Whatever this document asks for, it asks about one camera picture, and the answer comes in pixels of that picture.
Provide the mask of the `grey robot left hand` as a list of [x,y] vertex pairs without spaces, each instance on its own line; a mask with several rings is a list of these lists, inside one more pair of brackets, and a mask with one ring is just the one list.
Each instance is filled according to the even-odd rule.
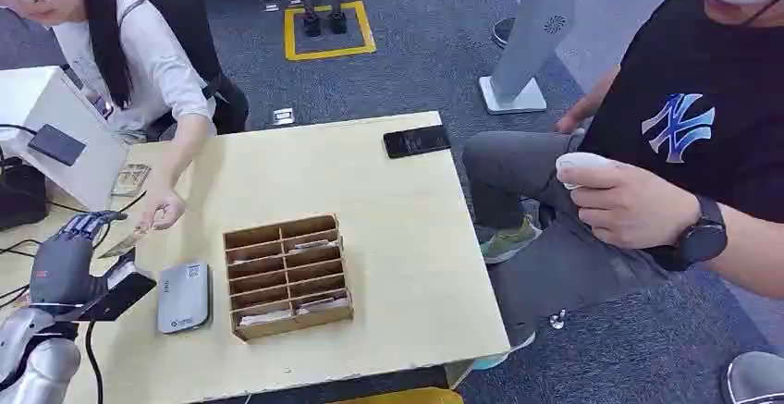
[[84,305],[106,293],[107,278],[91,275],[94,239],[105,226],[127,217],[117,211],[75,214],[42,242],[31,268],[31,304]]

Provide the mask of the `person's hand holding card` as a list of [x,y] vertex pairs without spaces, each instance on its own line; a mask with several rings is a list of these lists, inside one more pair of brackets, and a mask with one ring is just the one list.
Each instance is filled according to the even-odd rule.
[[136,229],[140,232],[168,229],[184,214],[185,209],[185,201],[173,189],[148,191],[142,199]]

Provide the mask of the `person's hand holding controller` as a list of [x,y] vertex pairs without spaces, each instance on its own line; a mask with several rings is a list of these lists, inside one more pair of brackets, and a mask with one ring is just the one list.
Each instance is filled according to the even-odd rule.
[[607,244],[628,249],[669,246],[700,217],[695,195],[634,165],[566,166],[557,179],[574,187],[578,216]]

